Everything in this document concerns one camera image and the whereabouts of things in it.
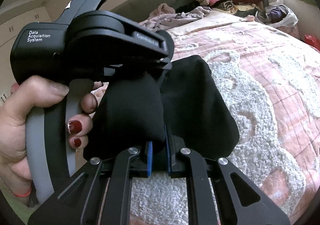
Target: red nail polish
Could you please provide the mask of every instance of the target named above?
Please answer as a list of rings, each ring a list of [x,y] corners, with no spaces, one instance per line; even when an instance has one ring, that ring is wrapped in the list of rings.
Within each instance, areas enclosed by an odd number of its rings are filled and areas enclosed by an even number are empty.
[[[71,120],[67,126],[70,135],[77,134],[82,130],[82,124],[79,120]]]
[[[76,138],[73,140],[73,143],[75,144],[75,147],[78,148],[81,146],[81,139],[80,138]]]

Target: gray handle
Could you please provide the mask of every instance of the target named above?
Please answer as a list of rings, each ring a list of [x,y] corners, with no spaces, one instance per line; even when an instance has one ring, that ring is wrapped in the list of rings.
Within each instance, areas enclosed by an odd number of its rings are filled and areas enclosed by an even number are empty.
[[[89,79],[76,79],[70,82],[63,123],[73,115],[82,113],[80,101],[84,95],[92,91],[92,88],[93,81]],[[49,154],[46,152],[46,143],[51,134],[45,134],[45,129],[45,110],[34,107],[26,119],[26,148],[28,164],[40,204],[54,193],[52,173],[59,171],[57,169],[50,170],[48,167],[47,155]],[[68,164],[69,176],[72,176],[76,172],[76,151],[70,147],[66,138],[68,138],[67,132],[64,135],[65,142],[62,143],[62,146],[65,147],[63,152],[66,154],[65,162]]]

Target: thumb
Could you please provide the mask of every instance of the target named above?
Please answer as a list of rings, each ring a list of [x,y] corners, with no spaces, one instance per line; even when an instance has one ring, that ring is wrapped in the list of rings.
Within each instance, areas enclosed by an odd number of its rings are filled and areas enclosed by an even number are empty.
[[[9,117],[12,125],[22,125],[34,107],[50,107],[63,100],[69,88],[40,76],[32,76],[24,81],[5,101],[2,114]]]

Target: red string bracelet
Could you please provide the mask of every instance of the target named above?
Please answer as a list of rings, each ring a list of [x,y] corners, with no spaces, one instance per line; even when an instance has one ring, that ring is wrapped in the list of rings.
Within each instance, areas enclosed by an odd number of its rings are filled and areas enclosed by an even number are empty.
[[[13,195],[16,196],[16,197],[24,198],[24,197],[28,197],[30,195],[30,193],[31,193],[31,188],[26,194],[16,194],[16,193],[14,193]]]

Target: cabinet door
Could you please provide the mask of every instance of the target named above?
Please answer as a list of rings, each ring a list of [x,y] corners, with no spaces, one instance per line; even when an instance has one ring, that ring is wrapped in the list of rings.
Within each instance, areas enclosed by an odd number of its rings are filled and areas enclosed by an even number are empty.
[[[15,79],[10,65],[10,52],[20,30],[31,22],[50,22],[45,7],[27,11],[0,25],[0,106],[10,95],[10,88]]]
[[[0,25],[0,46],[17,36],[20,30],[31,22],[49,21],[50,17],[45,7],[35,8],[22,13]]]
[[[10,52],[15,38],[0,46],[0,105],[4,103],[10,95],[11,85],[16,81],[10,65]]]

